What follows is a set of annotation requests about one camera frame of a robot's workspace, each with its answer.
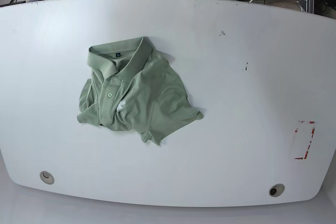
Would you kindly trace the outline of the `green polo shirt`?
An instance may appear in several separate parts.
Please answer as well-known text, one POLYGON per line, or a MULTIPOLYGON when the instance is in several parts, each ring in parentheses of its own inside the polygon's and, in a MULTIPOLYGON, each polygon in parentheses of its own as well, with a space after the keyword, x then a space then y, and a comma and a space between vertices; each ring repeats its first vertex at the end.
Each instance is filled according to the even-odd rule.
POLYGON ((79 123, 136 131, 160 145, 168 135, 203 118, 184 84, 146 37, 89 48, 91 77, 79 98, 79 123))

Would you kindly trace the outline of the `red tape rectangle marking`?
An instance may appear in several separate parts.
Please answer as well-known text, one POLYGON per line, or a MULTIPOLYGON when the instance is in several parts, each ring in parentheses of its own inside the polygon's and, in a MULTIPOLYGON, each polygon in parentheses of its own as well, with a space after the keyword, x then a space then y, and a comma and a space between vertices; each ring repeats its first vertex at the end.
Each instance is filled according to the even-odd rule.
POLYGON ((295 160, 307 159, 316 129, 315 121, 298 121, 295 129, 291 157, 295 160))

